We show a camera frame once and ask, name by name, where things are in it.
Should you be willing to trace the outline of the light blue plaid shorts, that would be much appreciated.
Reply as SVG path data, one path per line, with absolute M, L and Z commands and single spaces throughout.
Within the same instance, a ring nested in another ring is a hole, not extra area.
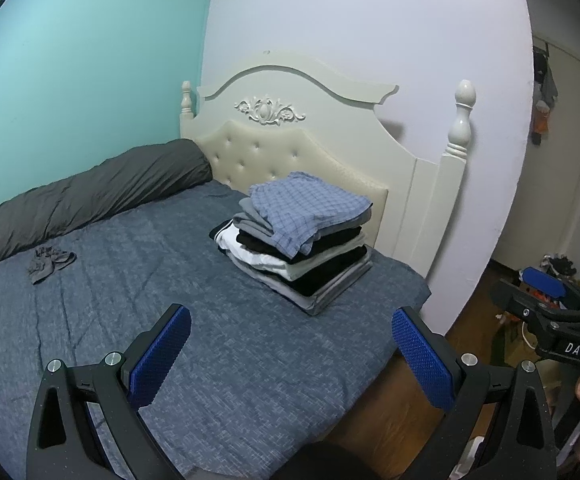
M 249 196 L 254 209 L 271 226 L 271 244 L 289 258 L 309 252 L 319 232 L 359 220 L 372 207 L 367 196 L 304 171 L 253 184 Z

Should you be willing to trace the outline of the clothes hanging on door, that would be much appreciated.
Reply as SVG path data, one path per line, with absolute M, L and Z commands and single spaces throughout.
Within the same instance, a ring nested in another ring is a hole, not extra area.
M 549 48 L 533 47 L 534 92 L 532 92 L 532 125 L 529 129 L 529 141 L 540 146 L 542 137 L 549 132 L 549 118 L 558 102 L 559 91 L 556 88 L 549 63 Z

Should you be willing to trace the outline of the clutter on wooden floor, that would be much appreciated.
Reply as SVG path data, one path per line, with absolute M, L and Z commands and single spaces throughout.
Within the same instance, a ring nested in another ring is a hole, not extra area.
M 489 297 L 535 337 L 537 356 L 580 373 L 580 286 L 528 266 L 516 281 L 492 285 Z

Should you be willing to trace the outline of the blue patterned bed cover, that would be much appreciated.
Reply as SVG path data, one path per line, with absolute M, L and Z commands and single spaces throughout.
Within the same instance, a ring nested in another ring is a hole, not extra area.
M 366 274 L 307 315 L 209 238 L 240 198 L 213 181 L 56 238 L 76 259 L 40 284 L 32 252 L 0 262 L 0 463 L 11 477 L 25 475 L 44 366 L 124 350 L 171 304 L 190 310 L 191 334 L 141 415 L 183 474 L 265 479 L 377 378 L 395 350 L 392 315 L 423 306 L 424 279 L 372 252 Z

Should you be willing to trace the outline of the dark grey crumpled garment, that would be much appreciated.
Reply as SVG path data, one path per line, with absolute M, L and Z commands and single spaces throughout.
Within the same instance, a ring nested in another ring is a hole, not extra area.
M 28 278 L 33 285 L 40 284 L 50 275 L 70 266 L 76 259 L 74 252 L 65 252 L 52 246 L 37 247 L 28 265 Z

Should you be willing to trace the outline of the dark grey rolled duvet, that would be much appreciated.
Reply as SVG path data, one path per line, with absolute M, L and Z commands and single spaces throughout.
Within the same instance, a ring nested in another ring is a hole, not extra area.
M 189 139 L 131 148 L 74 176 L 0 204 L 0 261 L 51 238 L 212 180 Z

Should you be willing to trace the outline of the cream tufted headboard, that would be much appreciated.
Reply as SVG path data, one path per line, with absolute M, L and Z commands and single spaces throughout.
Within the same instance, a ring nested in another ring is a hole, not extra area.
M 215 180 L 242 193 L 305 171 L 368 196 L 369 245 L 427 275 L 461 190 L 476 92 L 471 81 L 460 82 L 445 151 L 429 162 L 375 114 L 397 90 L 352 80 L 305 55 L 264 52 L 216 84 L 184 81 L 179 132 L 199 145 Z

